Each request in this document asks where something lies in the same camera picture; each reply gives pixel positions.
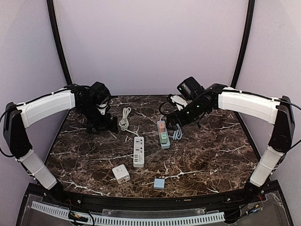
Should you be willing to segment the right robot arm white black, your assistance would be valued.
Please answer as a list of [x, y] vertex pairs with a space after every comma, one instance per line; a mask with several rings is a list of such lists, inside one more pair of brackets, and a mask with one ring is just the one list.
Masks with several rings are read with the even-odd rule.
[[192, 78], [180, 84], [178, 90], [190, 103], [183, 109], [166, 115], [166, 126], [169, 129], [193, 123], [213, 109], [250, 115], [274, 126], [266, 151], [249, 178], [248, 183], [252, 186], [240, 193], [242, 203], [252, 203], [258, 197], [256, 187], [264, 185], [287, 152], [295, 147], [295, 122], [292, 111], [295, 105], [286, 96], [266, 97], [217, 83], [205, 89]]

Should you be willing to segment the pink plug adapter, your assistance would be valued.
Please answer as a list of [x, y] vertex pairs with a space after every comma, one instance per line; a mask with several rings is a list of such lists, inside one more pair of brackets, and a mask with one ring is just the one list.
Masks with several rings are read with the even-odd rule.
[[163, 121], [160, 121], [158, 123], [158, 129], [159, 129], [159, 133], [164, 133], [165, 132], [165, 123]]

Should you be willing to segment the black front frame rail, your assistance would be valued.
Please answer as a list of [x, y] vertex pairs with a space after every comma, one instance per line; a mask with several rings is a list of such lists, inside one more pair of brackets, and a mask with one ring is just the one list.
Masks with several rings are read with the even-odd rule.
[[113, 210], [185, 210], [193, 208], [206, 208], [206, 210], [232, 211], [238, 207], [259, 201], [256, 196], [253, 199], [245, 198], [244, 190], [239, 189], [219, 194], [208, 194], [191, 197], [177, 198], [119, 198], [97, 196], [63, 191], [67, 197], [67, 203], [76, 208], [100, 212], [103, 209]]

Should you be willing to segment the white cube socket adapter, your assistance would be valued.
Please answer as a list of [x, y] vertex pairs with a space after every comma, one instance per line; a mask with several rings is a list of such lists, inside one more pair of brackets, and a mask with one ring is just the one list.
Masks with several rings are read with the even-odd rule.
[[112, 169], [113, 175], [118, 184], [123, 184], [130, 180], [130, 175], [124, 164]]

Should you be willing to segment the green plug adapter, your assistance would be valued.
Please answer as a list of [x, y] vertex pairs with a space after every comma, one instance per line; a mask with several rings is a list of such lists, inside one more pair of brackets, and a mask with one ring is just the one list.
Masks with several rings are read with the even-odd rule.
[[167, 133], [166, 132], [161, 133], [160, 134], [160, 142], [161, 142], [161, 144], [165, 145], [165, 144], [167, 144], [167, 141], [168, 141], [168, 135], [167, 135]]

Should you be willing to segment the right black frame post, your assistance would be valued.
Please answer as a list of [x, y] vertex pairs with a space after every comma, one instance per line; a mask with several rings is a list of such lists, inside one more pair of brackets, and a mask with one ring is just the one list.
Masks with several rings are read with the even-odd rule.
[[240, 72], [241, 72], [241, 69], [242, 69], [242, 65], [243, 65], [243, 62], [244, 62], [244, 58], [245, 58], [245, 54], [246, 54], [246, 48], [247, 48], [247, 45], [248, 45], [249, 35], [250, 35], [251, 27], [252, 27], [254, 6], [255, 6], [255, 0], [249, 0], [248, 1], [248, 6], [247, 6], [246, 21], [245, 21], [242, 41], [241, 41], [241, 45], [240, 45], [240, 50], [239, 50], [239, 54], [238, 54], [234, 74], [233, 74], [233, 77], [232, 77], [232, 81], [231, 81], [231, 84], [230, 84], [230, 86], [232, 88], [237, 87], [238, 79], [239, 79]]

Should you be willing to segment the blue plug adapter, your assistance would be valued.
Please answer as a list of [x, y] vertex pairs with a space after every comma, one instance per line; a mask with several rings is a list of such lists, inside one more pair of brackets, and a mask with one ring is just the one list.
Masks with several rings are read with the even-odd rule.
[[165, 187], [165, 180], [162, 178], [155, 178], [154, 179], [154, 189], [164, 189]]

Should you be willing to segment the blue-grey power strip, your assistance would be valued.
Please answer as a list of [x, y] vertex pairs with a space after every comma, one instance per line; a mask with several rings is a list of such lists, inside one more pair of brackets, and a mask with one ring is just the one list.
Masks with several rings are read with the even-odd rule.
[[165, 122], [157, 121], [157, 127], [158, 127], [158, 135], [159, 135], [161, 148], [162, 149], [170, 148], [170, 140], [169, 140], [168, 131]]

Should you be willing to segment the left black frame post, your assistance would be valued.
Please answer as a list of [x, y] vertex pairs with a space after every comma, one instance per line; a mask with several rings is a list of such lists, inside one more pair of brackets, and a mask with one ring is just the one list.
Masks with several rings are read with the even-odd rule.
[[48, 8], [48, 15], [49, 15], [49, 20], [51, 24], [51, 29], [52, 29], [52, 34], [55, 42], [55, 47], [56, 51], [59, 57], [61, 69], [63, 71], [64, 79], [66, 82], [66, 85], [71, 85], [72, 84], [72, 79], [71, 75], [69, 72], [69, 68], [67, 65], [67, 61], [65, 58], [62, 42], [61, 42], [61, 37], [58, 29], [58, 22], [56, 18], [56, 13], [55, 13], [55, 5], [53, 0], [46, 0], [47, 2], [47, 8]]

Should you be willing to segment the black frame post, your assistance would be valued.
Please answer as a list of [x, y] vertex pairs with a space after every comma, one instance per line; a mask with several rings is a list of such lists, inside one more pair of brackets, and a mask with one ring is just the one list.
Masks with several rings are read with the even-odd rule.
[[234, 74], [233, 74], [233, 77], [232, 77], [232, 81], [231, 81], [231, 84], [230, 84], [230, 86], [232, 88], [237, 87], [238, 79], [239, 79], [240, 72], [241, 72], [241, 69], [242, 69], [242, 65], [243, 65], [243, 62], [244, 62], [244, 58], [245, 58], [245, 54], [246, 54], [246, 48], [247, 48], [247, 45], [248, 45], [249, 35], [250, 35], [251, 27], [252, 27], [254, 6], [255, 6], [255, 0], [249, 0], [248, 1], [248, 6], [247, 6], [246, 21], [245, 21], [242, 41], [241, 41], [241, 45], [240, 45], [240, 50], [239, 50], [239, 54], [238, 54]]
[[61, 42], [61, 37], [58, 29], [58, 22], [56, 18], [56, 13], [55, 13], [55, 5], [53, 0], [46, 0], [47, 2], [47, 8], [48, 8], [48, 15], [49, 15], [49, 20], [51, 24], [51, 29], [52, 29], [52, 34], [55, 42], [55, 47], [56, 51], [59, 57], [61, 69], [63, 71], [64, 79], [66, 82], [66, 85], [71, 85], [72, 84], [72, 79], [71, 75], [69, 72], [69, 68], [67, 65], [67, 61], [65, 58], [62, 42]]

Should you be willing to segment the white power strip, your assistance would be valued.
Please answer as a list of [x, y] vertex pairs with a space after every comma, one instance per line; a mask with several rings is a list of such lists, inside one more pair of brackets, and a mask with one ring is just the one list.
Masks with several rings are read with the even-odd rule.
[[144, 167], [144, 137], [134, 137], [133, 166], [135, 168]]

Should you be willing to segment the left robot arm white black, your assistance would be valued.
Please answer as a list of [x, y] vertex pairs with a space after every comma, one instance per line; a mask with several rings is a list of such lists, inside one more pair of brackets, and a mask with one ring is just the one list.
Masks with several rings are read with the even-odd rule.
[[118, 133], [118, 119], [108, 112], [111, 99], [108, 88], [95, 82], [92, 86], [71, 84], [27, 102], [8, 103], [0, 117], [4, 122], [3, 136], [10, 150], [10, 154], [5, 156], [16, 158], [32, 177], [49, 190], [48, 198], [56, 205], [63, 205], [66, 194], [61, 191], [62, 185], [34, 152], [26, 129], [56, 113], [76, 109], [85, 116], [88, 133]]

